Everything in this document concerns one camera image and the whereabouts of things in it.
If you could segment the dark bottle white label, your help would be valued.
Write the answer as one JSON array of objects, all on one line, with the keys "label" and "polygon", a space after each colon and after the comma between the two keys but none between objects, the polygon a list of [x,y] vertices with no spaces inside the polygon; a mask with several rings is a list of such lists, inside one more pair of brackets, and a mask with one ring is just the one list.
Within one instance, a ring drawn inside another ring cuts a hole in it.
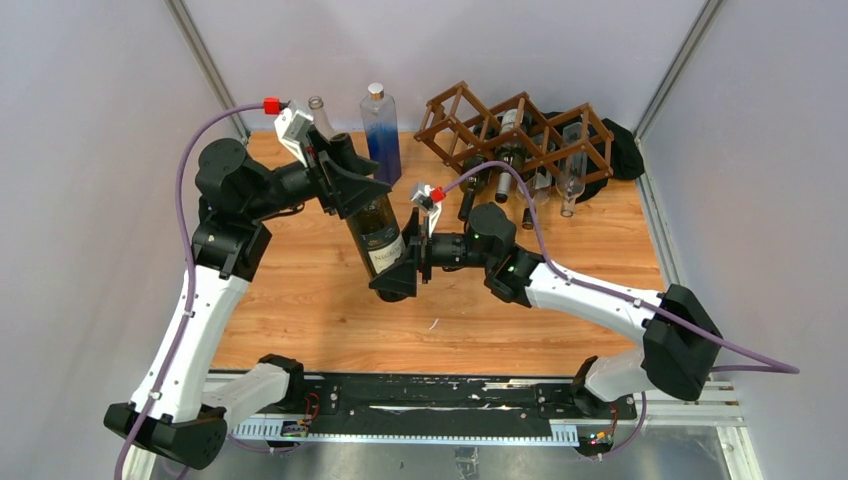
[{"label": "dark bottle white label", "polygon": [[369,279],[391,267],[405,250],[405,241],[386,194],[370,201],[346,219]]}]

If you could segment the blue square glass bottle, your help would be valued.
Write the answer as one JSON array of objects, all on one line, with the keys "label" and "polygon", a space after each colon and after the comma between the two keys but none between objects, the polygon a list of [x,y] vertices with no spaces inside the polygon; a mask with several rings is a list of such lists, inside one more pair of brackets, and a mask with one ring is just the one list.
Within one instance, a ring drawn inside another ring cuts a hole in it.
[{"label": "blue square glass bottle", "polygon": [[401,177],[396,103],[381,83],[371,83],[359,104],[369,158],[378,163],[374,178],[394,185]]}]

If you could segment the clear round glass bottle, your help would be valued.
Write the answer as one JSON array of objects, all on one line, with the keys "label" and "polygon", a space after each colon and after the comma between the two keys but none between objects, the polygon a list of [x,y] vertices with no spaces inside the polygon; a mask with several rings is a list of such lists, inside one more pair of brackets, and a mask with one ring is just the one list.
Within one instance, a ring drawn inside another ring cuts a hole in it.
[{"label": "clear round glass bottle", "polygon": [[331,140],[336,131],[330,124],[327,112],[324,108],[324,101],[320,96],[312,96],[308,99],[308,106],[312,111],[313,123],[325,140]]}]

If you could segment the dark bottle barcode label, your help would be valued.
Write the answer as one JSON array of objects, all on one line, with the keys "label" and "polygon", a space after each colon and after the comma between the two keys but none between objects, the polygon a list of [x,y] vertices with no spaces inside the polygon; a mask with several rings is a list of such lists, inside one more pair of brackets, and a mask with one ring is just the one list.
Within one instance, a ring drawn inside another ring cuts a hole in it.
[{"label": "dark bottle barcode label", "polygon": [[[500,134],[508,133],[515,129],[517,114],[517,109],[509,109],[504,112],[504,115],[501,118]],[[519,171],[526,160],[526,149],[517,140],[506,142],[496,148],[496,158],[498,161],[501,161],[511,166],[514,170]],[[512,183],[513,176],[508,171],[503,171],[499,174],[495,192],[495,201],[497,203],[503,204],[508,201],[510,191],[512,189]]]}]

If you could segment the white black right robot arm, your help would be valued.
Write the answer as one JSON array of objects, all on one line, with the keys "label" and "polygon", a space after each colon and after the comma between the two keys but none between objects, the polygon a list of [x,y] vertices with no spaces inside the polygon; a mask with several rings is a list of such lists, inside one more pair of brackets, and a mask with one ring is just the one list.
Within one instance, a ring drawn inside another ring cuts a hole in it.
[{"label": "white black right robot arm", "polygon": [[427,225],[411,215],[403,254],[371,280],[371,289],[414,297],[435,267],[480,268],[485,287],[505,303],[563,312],[627,337],[633,349],[591,356],[574,376],[571,403],[584,417],[647,390],[683,401],[700,398],[719,347],[697,332],[720,333],[690,289],[640,290],[548,265],[516,244],[515,224],[494,203],[475,206],[460,233],[428,235]]}]

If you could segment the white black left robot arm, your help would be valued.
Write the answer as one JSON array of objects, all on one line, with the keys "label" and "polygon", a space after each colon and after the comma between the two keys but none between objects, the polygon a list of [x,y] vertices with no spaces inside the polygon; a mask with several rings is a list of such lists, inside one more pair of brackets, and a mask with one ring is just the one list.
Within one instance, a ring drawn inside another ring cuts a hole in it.
[{"label": "white black left robot arm", "polygon": [[233,138],[202,150],[199,224],[181,233],[186,270],[179,303],[142,384],[105,413],[108,430],[184,469],[208,467],[230,431],[269,405],[283,413],[313,409],[303,365],[275,354],[222,388],[204,388],[225,327],[270,243],[266,221],[310,200],[347,219],[389,190],[346,133],[325,137],[309,128],[293,139],[293,149],[295,160],[273,169]]}]

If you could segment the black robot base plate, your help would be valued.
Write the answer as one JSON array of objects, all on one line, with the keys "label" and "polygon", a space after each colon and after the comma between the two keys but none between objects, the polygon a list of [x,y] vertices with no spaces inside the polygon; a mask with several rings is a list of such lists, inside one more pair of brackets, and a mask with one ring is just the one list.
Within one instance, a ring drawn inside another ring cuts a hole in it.
[{"label": "black robot base plate", "polygon": [[270,405],[234,427],[234,438],[285,442],[577,447],[637,418],[628,394],[586,414],[571,380],[551,376],[469,376],[314,372],[306,400]]}]

